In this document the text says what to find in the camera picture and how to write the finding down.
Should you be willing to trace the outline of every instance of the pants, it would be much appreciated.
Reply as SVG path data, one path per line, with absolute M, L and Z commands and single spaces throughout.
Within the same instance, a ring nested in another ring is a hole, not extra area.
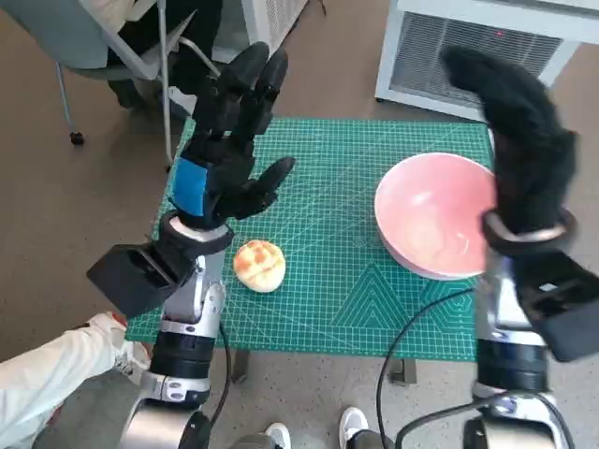
M 387 447 L 393 449 L 395 444 L 387 438 Z M 361 430 L 347 442 L 346 449 L 383 449 L 381 436 L 371 430 Z
M 278 446 L 264 433 L 248 435 L 237 440 L 229 449 L 276 449 Z M 395 444 L 387 438 L 387 447 L 393 449 Z M 345 449 L 382 449 L 381 436 L 371 430 L 361 430 L 347 442 Z
M 0 364 L 0 448 L 30 448 L 52 414 L 86 379 L 114 367 L 106 329 L 68 330 Z
M 221 24 L 223 0 L 169 0 L 167 2 L 167 33 L 176 28 L 194 10 L 196 15 L 189 22 L 183 36 L 212 58 L 212 47 L 218 27 Z M 160 42 L 158 28 L 158 6 L 152 6 L 137 22 L 127 22 L 119 31 L 119 36 L 138 54 L 154 47 Z M 109 50 L 108 66 L 121 64 L 121 60 L 112 50 Z M 170 73 L 169 84 L 177 86 L 185 94 L 195 94 L 198 85 L 208 75 L 209 69 L 197 55 L 181 45 L 178 58 Z M 123 86 L 133 85 L 130 80 L 111 81 L 110 87 L 124 89 Z

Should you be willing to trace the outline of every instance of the black fuzzy hand cover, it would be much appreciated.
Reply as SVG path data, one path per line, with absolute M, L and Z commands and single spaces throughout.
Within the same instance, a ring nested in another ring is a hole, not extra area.
M 480 98 L 495 138 L 497 211 L 514 234 L 553 227 L 576 170 L 576 135 L 564 129 L 545 85 L 518 65 L 450 47 L 451 84 Z

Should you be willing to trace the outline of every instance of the chair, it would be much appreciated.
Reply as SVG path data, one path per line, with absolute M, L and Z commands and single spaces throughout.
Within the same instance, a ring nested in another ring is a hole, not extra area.
M 129 12 L 128 19 L 139 20 L 156 1 L 159 11 L 160 42 L 139 55 L 96 16 L 95 12 L 86 5 L 85 0 L 0 0 L 0 8 L 19 23 L 37 41 L 39 47 L 56 62 L 56 75 L 66 122 L 74 145 L 82 145 L 84 139 L 71 119 L 63 66 L 72 72 L 96 80 L 160 78 L 166 153 L 168 163 L 172 164 L 168 55 L 177 44 L 181 43 L 190 47 L 212 71 L 218 73 L 218 70 L 193 42 L 182 37 L 185 27 L 194 14 L 167 34 L 167 0 L 138 0 Z M 121 58 L 122 65 L 106 67 L 109 48 Z

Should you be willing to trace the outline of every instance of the person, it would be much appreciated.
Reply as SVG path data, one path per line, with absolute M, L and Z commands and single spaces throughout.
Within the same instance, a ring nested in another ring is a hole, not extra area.
M 158 29 L 158 6 L 150 9 L 136 22 L 128 22 L 127 14 L 136 1 L 143 0 L 86 0 L 98 17 L 131 47 L 142 54 L 160 41 Z M 196 14 L 183 32 L 202 52 L 212 58 L 212 47 L 221 23 L 223 0 L 169 0 L 167 2 L 167 33 L 181 24 L 189 15 Z M 109 49 L 108 66 L 122 64 L 117 54 Z M 184 45 L 179 46 L 176 62 L 169 71 L 169 96 L 187 113 L 192 114 L 202 81 L 208 76 L 209 68 L 199 57 Z M 138 108 L 143 105 L 132 80 L 109 81 L 121 106 Z
M 381 436 L 368 427 L 364 412 L 347 408 L 339 422 L 340 449 L 382 449 Z M 395 447 L 387 438 L 387 447 Z M 281 423 L 269 426 L 264 433 L 248 435 L 237 440 L 229 449 L 291 449 L 289 429 Z
M 30 449 L 86 379 L 111 369 L 139 384 L 150 367 L 142 343 L 124 339 L 126 321 L 104 312 L 43 346 L 0 364 L 0 448 Z

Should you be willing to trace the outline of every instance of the green cutting mat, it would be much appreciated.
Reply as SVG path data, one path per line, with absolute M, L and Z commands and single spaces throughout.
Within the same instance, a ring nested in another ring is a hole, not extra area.
M 193 133 L 189 122 L 182 144 Z M 437 282 L 400 267 L 383 248 L 373 215 L 382 176 L 421 152 L 453 152 L 489 166 L 484 124 L 278 119 L 256 139 L 256 172 L 282 156 L 297 159 L 265 213 L 229 223 L 237 236 L 226 258 L 224 323 L 234 348 L 383 355 L 422 305 L 474 280 Z M 171 171 L 160 214 L 169 208 Z M 285 282 L 260 295 L 231 268 L 237 248 L 267 239 L 285 253 Z M 159 311 L 132 320 L 127 337 L 154 341 Z M 473 302 L 458 297 L 423 317 L 398 355 L 474 359 Z

